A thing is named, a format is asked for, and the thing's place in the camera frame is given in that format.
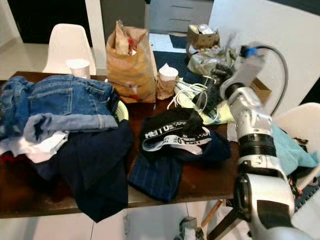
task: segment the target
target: paper bag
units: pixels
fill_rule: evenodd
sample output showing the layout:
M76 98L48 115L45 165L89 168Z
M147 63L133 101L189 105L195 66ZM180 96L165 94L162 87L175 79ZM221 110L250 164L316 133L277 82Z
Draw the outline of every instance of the paper bag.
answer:
M156 101L154 57L146 29L123 26L117 21L116 30L106 42L106 59L108 80L125 103Z

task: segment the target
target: white wall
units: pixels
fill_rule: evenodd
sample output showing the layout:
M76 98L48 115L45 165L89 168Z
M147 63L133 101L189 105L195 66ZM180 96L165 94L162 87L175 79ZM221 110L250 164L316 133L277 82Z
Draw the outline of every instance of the white wall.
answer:
M100 0L85 0L85 6L88 15L95 65L97 69L106 69L106 44Z
M259 41L284 55L289 71L286 95L276 115L298 106L320 76L320 16L267 0L215 0L209 21L218 28L222 45L236 33L234 47ZM282 89L281 66L269 54L259 78L272 90L270 112Z
M9 41L22 41L7 0L0 0L0 47Z

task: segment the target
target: gray cabinet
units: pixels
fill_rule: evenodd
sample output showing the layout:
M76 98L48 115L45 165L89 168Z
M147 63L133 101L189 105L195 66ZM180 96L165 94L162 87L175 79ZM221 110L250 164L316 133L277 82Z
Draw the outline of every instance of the gray cabinet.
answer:
M212 0L151 0L151 32L187 32L190 24L208 24Z

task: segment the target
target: jeans pocket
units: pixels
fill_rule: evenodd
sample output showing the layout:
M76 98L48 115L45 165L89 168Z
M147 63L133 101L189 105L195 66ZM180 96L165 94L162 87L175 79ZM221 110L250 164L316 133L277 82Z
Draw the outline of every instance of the jeans pocket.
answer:
M1 94L1 109L8 110L12 108L14 93L12 90L5 90Z
M72 112L73 89L57 89L28 97L31 115L52 113L68 115Z

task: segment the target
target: tripod leg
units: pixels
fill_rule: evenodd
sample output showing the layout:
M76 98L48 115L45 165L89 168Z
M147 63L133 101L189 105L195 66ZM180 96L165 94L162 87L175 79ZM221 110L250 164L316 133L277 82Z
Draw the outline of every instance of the tripod leg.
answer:
M233 208L227 216L207 235L207 240L222 239L228 232L235 228L241 219L236 215L236 211Z

